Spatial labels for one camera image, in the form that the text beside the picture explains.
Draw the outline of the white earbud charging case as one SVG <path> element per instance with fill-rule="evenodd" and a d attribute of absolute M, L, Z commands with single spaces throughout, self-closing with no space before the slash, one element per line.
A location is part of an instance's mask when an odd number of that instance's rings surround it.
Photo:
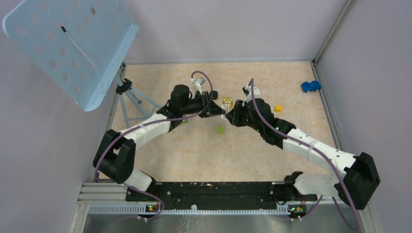
<path fill-rule="evenodd" d="M 223 120 L 228 121 L 228 119 L 227 119 L 227 117 L 226 117 L 226 114 L 230 112 L 230 108 L 228 108 L 228 106 L 224 105 L 224 106 L 223 106 L 223 109 L 224 109 L 225 113 L 221 115 L 221 118 L 222 118 Z"/>

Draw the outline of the black earbud charging case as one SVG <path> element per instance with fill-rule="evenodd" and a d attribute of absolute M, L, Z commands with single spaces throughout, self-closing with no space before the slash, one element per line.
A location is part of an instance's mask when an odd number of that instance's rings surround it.
<path fill-rule="evenodd" d="M 218 91 L 211 91 L 210 96 L 211 96 L 212 100 L 216 100 L 219 96 L 219 93 L 218 93 Z"/>

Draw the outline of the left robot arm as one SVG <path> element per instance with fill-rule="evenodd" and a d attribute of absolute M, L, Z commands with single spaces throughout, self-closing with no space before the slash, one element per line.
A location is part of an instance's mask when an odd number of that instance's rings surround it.
<path fill-rule="evenodd" d="M 136 151 L 159 135 L 168 133 L 189 116 L 201 118 L 225 114 L 213 100 L 213 92 L 192 95 L 186 85 L 176 85 L 166 105 L 144 122 L 117 132 L 106 131 L 93 160 L 96 170 L 110 180 L 132 186 L 143 200 L 154 198 L 153 177 L 134 167 Z"/>

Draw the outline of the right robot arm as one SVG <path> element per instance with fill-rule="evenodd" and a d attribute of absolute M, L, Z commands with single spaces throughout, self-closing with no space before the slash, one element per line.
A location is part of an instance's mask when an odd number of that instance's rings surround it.
<path fill-rule="evenodd" d="M 263 99 L 244 103 L 237 100 L 225 116 L 231 125 L 250 127 L 268 144 L 293 152 L 328 170 L 331 175 L 298 174 L 285 186 L 285 194 L 298 200 L 306 194 L 339 197 L 345 204 L 364 210 L 380 184 L 371 155 L 351 154 L 324 144 L 294 124 L 274 116 Z"/>

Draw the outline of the yellow owl block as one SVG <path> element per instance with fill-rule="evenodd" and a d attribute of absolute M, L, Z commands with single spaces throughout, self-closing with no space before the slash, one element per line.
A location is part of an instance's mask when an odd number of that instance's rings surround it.
<path fill-rule="evenodd" d="M 225 111 L 230 111 L 233 108 L 233 98 L 223 97 L 223 109 Z"/>

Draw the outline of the green wooden cube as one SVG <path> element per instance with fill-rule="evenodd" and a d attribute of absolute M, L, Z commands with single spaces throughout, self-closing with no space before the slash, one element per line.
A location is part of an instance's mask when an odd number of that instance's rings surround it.
<path fill-rule="evenodd" d="M 223 133 L 223 127 L 222 127 L 222 126 L 219 126 L 219 127 L 217 128 L 217 133 L 219 133 L 219 134 L 222 134 L 222 133 Z"/>

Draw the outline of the yellow wooden cube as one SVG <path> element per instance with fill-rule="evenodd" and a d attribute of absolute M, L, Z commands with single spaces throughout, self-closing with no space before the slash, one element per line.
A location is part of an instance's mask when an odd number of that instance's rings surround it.
<path fill-rule="evenodd" d="M 282 106 L 281 105 L 276 105 L 275 106 L 275 112 L 280 113 L 282 111 Z"/>

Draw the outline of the blue toy car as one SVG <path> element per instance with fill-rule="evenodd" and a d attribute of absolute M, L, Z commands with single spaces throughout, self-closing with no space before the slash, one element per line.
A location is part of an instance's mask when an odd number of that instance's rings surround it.
<path fill-rule="evenodd" d="M 319 92 L 321 88 L 321 84 L 316 80 L 311 82 L 303 82 L 301 84 L 301 89 L 304 93 Z"/>

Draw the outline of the light blue tripod stand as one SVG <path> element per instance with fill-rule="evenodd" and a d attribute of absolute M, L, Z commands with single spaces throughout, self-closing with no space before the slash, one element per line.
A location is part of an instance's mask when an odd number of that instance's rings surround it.
<path fill-rule="evenodd" d="M 130 128 L 130 121 L 137 120 L 146 120 L 151 117 L 157 109 L 161 108 L 161 105 L 155 102 L 153 99 L 143 94 L 135 87 L 133 87 L 133 82 L 125 77 L 127 65 L 122 62 L 118 72 L 114 78 L 115 83 L 117 84 L 116 93 L 118 99 L 120 100 L 120 105 L 123 113 L 123 118 L 126 128 Z M 132 105 L 141 113 L 141 117 L 132 117 L 130 118 L 127 114 L 125 98 L 132 103 Z M 153 107 L 151 111 L 146 111 L 143 108 L 142 100 L 147 101 Z"/>

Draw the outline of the light blue perforated tray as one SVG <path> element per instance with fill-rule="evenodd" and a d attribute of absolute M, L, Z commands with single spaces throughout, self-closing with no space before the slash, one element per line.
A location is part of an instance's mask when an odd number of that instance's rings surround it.
<path fill-rule="evenodd" d="M 24 0 L 2 27 L 85 112 L 100 106 L 139 31 L 124 0 Z"/>

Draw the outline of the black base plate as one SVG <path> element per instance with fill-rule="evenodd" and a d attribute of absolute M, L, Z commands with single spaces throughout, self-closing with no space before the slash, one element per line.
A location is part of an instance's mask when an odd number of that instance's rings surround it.
<path fill-rule="evenodd" d="M 291 184 L 279 182 L 162 182 L 152 184 L 148 195 L 127 189 L 126 201 L 156 201 L 165 210 L 274 210 L 288 201 L 317 201 L 315 194 L 301 195 Z"/>

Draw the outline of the aluminium frame rail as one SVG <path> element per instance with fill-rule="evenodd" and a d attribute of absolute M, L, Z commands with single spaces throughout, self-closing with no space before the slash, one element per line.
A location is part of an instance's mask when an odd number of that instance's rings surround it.
<path fill-rule="evenodd" d="M 80 203 L 93 213 L 163 215 L 290 215 L 328 193 L 292 182 L 162 182 L 144 194 L 115 183 L 85 183 Z"/>

